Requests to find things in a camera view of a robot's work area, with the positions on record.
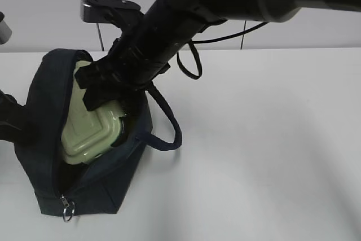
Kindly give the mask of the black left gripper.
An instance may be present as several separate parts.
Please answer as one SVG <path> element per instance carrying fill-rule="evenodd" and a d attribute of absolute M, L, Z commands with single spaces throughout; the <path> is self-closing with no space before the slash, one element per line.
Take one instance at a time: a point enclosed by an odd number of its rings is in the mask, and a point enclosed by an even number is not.
<path fill-rule="evenodd" d="M 33 144 L 37 140 L 37 127 L 30 117 L 12 95 L 1 91 L 1 140 Z"/>

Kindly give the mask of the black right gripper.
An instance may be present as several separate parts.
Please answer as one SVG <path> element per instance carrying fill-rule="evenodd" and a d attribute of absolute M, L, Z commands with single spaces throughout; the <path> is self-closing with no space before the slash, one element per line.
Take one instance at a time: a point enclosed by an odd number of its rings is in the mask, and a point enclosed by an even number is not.
<path fill-rule="evenodd" d="M 153 47 L 144 43 L 146 51 L 135 44 L 113 43 L 108 54 L 89 65 L 80 67 L 75 79 L 85 89 L 83 103 L 88 111 L 145 88 L 158 75 L 168 71 L 168 60 L 158 58 Z M 127 116 L 138 117 L 141 112 L 141 93 L 125 94 L 121 105 Z"/>

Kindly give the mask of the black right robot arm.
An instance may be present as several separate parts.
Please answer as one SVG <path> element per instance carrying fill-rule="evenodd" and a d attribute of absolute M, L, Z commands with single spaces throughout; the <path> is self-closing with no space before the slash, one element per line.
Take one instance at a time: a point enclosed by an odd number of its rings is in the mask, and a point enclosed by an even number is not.
<path fill-rule="evenodd" d="M 155 0 L 146 13 L 126 0 L 82 0 L 82 20 L 121 30 L 108 54 L 75 75 L 89 111 L 145 89 L 193 37 L 229 20 L 282 23 L 302 8 L 360 11 L 360 0 Z"/>

